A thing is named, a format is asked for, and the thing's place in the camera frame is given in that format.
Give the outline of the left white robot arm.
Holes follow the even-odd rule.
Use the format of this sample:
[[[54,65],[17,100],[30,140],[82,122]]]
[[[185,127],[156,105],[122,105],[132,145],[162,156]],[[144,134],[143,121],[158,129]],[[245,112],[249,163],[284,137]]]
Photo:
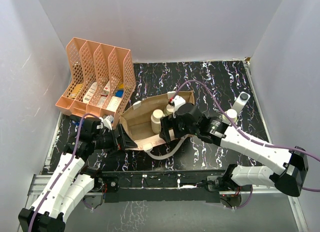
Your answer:
[[[97,149],[112,152],[137,148],[124,127],[113,128],[110,116],[70,116],[78,129],[64,147],[59,163],[45,188],[29,208],[23,208],[18,220],[22,231],[64,231],[74,208],[92,191],[106,192],[101,170],[85,166]]]

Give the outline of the white bottle with black cap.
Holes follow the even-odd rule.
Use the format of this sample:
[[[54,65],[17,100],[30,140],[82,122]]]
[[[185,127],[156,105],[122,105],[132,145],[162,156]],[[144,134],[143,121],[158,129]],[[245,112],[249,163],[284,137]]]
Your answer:
[[[239,96],[236,98],[232,109],[235,110],[238,114],[241,113],[242,109],[244,108],[244,106],[246,105],[246,103],[248,102],[248,100],[250,99],[250,94],[246,93],[246,92],[241,92],[239,94]]]

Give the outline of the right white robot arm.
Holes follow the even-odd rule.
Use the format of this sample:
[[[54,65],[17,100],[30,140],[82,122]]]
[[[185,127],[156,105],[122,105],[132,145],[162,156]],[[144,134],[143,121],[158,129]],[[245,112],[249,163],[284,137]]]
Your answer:
[[[261,166],[230,164],[223,176],[210,182],[217,187],[235,190],[245,185],[275,187],[280,192],[298,197],[309,169],[307,156],[300,148],[274,148],[272,144],[227,124],[219,117],[208,117],[194,104],[183,104],[173,114],[161,118],[160,138],[170,141],[170,132],[175,138],[194,135],[205,143],[231,149],[260,162]]]

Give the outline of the brown canvas tote bag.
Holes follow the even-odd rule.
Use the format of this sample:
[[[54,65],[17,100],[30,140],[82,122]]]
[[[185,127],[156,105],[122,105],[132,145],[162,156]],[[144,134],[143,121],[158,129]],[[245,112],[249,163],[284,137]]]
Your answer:
[[[180,91],[177,95],[183,97],[186,103],[195,103],[192,91]],[[161,109],[164,112],[166,105],[169,104],[169,100],[175,96],[175,92],[170,91],[166,94],[151,96],[145,100],[137,101],[120,116],[119,123],[123,125],[127,134],[137,144],[137,148],[130,150],[143,151],[155,160],[167,159],[178,151],[189,135],[175,138],[173,129],[171,129],[169,131],[171,142],[176,139],[179,140],[175,148],[165,155],[152,154],[154,147],[166,144],[166,142],[159,137],[159,134],[153,133],[150,119],[155,109]]]

